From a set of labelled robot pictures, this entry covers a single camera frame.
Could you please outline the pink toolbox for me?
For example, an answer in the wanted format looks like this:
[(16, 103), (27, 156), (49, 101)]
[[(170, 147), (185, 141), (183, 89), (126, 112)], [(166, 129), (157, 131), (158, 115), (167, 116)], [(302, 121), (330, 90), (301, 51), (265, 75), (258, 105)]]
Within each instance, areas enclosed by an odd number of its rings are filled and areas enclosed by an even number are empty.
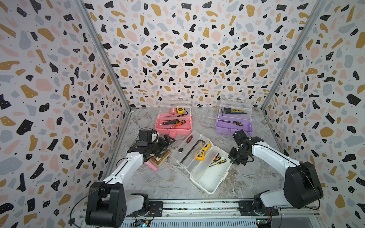
[(192, 101), (187, 96), (162, 96), (155, 130), (174, 138), (190, 135), (193, 129)]

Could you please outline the white toolbox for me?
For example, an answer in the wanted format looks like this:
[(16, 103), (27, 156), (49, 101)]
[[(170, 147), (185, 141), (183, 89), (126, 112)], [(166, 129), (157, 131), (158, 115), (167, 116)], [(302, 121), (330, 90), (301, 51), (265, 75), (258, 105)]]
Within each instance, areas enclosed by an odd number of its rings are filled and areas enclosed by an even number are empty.
[[(193, 135), (192, 140), (187, 144), (183, 152), (179, 153), (179, 148), (184, 145), (184, 142), (190, 135)], [(218, 146), (214, 145), (209, 138), (198, 133), (197, 131), (193, 131), (190, 135), (172, 153), (170, 159), (171, 164), (178, 172), (187, 176), (187, 179), (190, 180), (194, 186), (200, 188), (207, 194), (213, 195), (217, 191), (219, 185), (228, 176), (228, 172), (232, 165), (229, 159), (229, 154)], [(186, 154), (198, 140), (203, 140), (205, 143), (199, 143), (186, 158), (184, 163), (181, 163), (180, 161), (186, 156)], [(196, 160), (195, 158), (197, 154), (207, 143), (210, 143), (211, 147), (205, 152), (204, 161)], [(226, 159), (227, 162), (209, 167), (213, 160), (218, 156)]]

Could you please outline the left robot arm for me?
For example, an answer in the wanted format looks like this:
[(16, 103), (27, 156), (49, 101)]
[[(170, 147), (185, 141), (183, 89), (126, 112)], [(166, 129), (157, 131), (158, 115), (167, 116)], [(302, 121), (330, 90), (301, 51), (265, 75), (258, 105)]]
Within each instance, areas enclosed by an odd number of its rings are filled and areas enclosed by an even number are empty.
[(137, 169), (154, 156), (159, 156), (175, 142), (175, 139), (164, 135), (154, 140), (142, 136), (129, 148), (119, 166), (102, 182), (94, 182), (87, 196), (87, 225), (118, 228), (126, 216), (131, 214), (145, 215), (149, 212), (147, 194), (125, 194), (127, 184)]

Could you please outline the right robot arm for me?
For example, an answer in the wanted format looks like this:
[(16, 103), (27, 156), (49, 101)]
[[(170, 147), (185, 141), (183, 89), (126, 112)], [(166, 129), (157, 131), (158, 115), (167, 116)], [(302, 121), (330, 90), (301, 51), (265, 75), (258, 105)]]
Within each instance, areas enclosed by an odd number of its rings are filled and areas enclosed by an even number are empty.
[(292, 159), (269, 146), (263, 139), (248, 137), (243, 130), (236, 131), (233, 139), (237, 148), (229, 152), (234, 164), (246, 165), (249, 157), (257, 157), (274, 168), (284, 177), (284, 187), (268, 190), (254, 196), (252, 209), (257, 214), (276, 206), (308, 208), (309, 204), (320, 202), (324, 193), (315, 166), (310, 162)]

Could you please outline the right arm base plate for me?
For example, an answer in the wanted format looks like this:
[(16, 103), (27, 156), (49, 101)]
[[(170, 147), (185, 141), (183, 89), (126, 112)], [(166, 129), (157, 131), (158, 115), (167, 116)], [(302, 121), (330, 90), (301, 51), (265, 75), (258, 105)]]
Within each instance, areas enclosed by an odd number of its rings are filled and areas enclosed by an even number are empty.
[(238, 201), (238, 209), (241, 216), (278, 216), (279, 211), (275, 207), (266, 207), (260, 199)]

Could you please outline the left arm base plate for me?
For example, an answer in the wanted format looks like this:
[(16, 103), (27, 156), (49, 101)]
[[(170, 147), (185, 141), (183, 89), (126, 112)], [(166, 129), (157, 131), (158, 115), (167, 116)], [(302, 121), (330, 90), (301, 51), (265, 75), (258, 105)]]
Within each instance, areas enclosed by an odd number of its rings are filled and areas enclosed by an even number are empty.
[(144, 203), (142, 208), (138, 211), (134, 211), (136, 216), (144, 217), (162, 217), (163, 213), (163, 201), (149, 201)]

